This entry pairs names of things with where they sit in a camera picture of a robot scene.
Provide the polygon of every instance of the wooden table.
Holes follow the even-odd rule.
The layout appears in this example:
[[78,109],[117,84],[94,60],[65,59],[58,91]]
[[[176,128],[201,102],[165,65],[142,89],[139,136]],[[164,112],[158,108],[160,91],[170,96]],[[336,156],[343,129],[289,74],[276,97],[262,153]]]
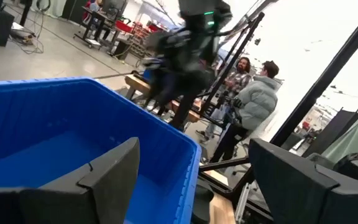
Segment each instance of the wooden table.
[[[205,173],[215,178],[216,180],[228,185],[227,178],[222,174],[214,170],[206,171]],[[236,221],[234,219],[233,205],[231,201],[219,194],[215,194],[214,198],[209,203],[209,214],[209,224],[236,224]]]
[[[136,78],[133,75],[127,75],[125,77],[125,82],[127,85],[129,85],[129,90],[127,92],[126,98],[128,100],[131,100],[134,96],[135,91],[139,91],[143,94],[148,93],[150,90],[149,84],[146,82],[143,82],[141,79]],[[195,103],[195,106],[198,108],[201,108],[201,101],[198,103]],[[172,103],[168,104],[168,109],[173,110],[173,112],[176,112],[176,110],[179,108],[179,102],[173,100]],[[195,123],[200,119],[200,115],[198,113],[195,113],[194,111],[189,111],[189,116],[187,117],[187,120],[191,123]]]

